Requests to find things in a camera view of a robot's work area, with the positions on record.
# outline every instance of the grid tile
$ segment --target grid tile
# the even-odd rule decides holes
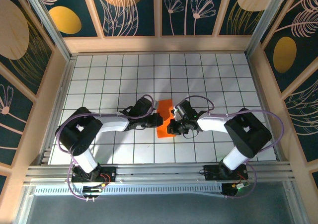
[[[144,94],[155,100],[172,99],[174,105],[189,95],[201,95],[213,101],[214,114],[237,112],[243,106],[260,109],[244,54],[79,56],[60,122],[83,105],[91,112],[117,114]],[[201,98],[190,102],[198,112],[212,107]],[[265,122],[263,114],[255,115]],[[90,149],[98,162],[117,164],[220,161],[234,147],[226,133],[194,135],[158,138],[156,129],[105,132],[96,136]],[[70,163],[70,157],[56,146],[52,150],[52,164]],[[276,160],[276,155],[270,149],[258,160]]]

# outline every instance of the orange object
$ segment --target orange object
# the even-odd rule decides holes
[[[167,126],[170,123],[170,119],[173,119],[173,114],[171,110],[173,110],[172,99],[168,100],[161,100],[158,102],[158,109],[157,112],[163,118],[163,125],[157,127],[157,137],[158,138],[165,138],[165,137],[174,137],[176,135],[168,134],[167,133]]]

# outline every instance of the white grid floor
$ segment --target white grid floor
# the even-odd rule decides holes
[[[155,100],[172,98],[174,104],[189,95],[205,96],[215,104],[214,113],[260,109],[244,54],[78,56],[60,123],[81,106],[116,113],[144,94]],[[190,102],[197,111],[208,106],[200,98]],[[256,116],[265,122],[262,114]],[[230,136],[221,132],[158,139],[156,129],[145,129],[101,133],[90,148],[101,164],[126,164],[220,161],[233,147]],[[276,160],[276,155],[269,149],[253,160]],[[53,145],[49,164],[70,161]]]

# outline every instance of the orange block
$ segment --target orange block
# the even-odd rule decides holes
[[[157,137],[158,138],[165,138],[165,137],[174,137],[176,135],[168,134],[167,133],[167,126],[170,123],[170,119],[173,119],[173,114],[171,110],[173,109],[172,99],[168,100],[161,100],[158,102],[158,109],[157,112],[163,118],[163,125],[157,127]]]

